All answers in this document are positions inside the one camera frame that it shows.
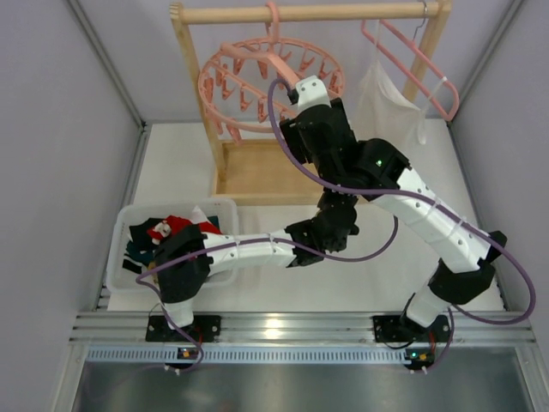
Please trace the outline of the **red sock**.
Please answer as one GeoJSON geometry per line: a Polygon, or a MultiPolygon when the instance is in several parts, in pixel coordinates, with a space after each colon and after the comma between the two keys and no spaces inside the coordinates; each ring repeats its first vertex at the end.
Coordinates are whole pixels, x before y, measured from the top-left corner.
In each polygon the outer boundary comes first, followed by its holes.
{"type": "Polygon", "coordinates": [[[201,221],[197,223],[197,226],[202,233],[213,233],[213,234],[222,235],[221,230],[219,230],[219,228],[217,228],[217,226],[215,226],[210,221],[201,221]]]}
{"type": "Polygon", "coordinates": [[[172,235],[177,234],[190,224],[191,221],[188,219],[169,215],[155,226],[149,228],[147,230],[147,235],[151,238],[154,245],[160,245],[172,235]]]}

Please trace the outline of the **pink round clip hanger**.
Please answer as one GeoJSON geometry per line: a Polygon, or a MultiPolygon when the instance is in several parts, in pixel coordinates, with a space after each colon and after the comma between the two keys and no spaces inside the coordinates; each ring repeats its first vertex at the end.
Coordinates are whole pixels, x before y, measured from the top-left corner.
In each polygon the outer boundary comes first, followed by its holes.
{"type": "Polygon", "coordinates": [[[281,36],[277,5],[266,3],[272,21],[266,35],[224,43],[202,66],[197,86],[205,114],[218,135],[228,134],[240,144],[243,130],[272,131],[268,121],[267,89],[276,78],[295,84],[319,77],[329,97],[343,95],[345,75],[336,59],[324,49],[301,39],[281,36]]]}

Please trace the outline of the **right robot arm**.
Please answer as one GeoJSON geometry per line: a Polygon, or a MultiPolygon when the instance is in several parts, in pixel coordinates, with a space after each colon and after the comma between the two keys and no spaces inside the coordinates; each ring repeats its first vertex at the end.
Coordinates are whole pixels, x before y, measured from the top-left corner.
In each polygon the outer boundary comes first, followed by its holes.
{"type": "Polygon", "coordinates": [[[467,224],[428,189],[409,159],[391,143],[356,139],[340,100],[314,105],[273,125],[291,162],[316,168],[306,176],[323,186],[317,214],[287,227],[293,241],[312,251],[340,251],[358,233],[359,197],[383,209],[438,254],[425,286],[408,300],[401,322],[410,332],[428,330],[451,306],[485,292],[506,236],[467,224]]]}

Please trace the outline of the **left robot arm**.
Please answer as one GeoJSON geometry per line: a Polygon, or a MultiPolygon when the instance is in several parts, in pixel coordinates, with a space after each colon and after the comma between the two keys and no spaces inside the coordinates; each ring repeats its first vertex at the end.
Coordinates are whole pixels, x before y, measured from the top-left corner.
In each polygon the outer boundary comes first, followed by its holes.
{"type": "Polygon", "coordinates": [[[356,196],[325,191],[310,219],[263,235],[225,235],[190,224],[154,253],[160,302],[169,330],[189,335],[193,299],[206,280],[221,272],[258,266],[305,267],[343,251],[359,233],[356,196]]]}

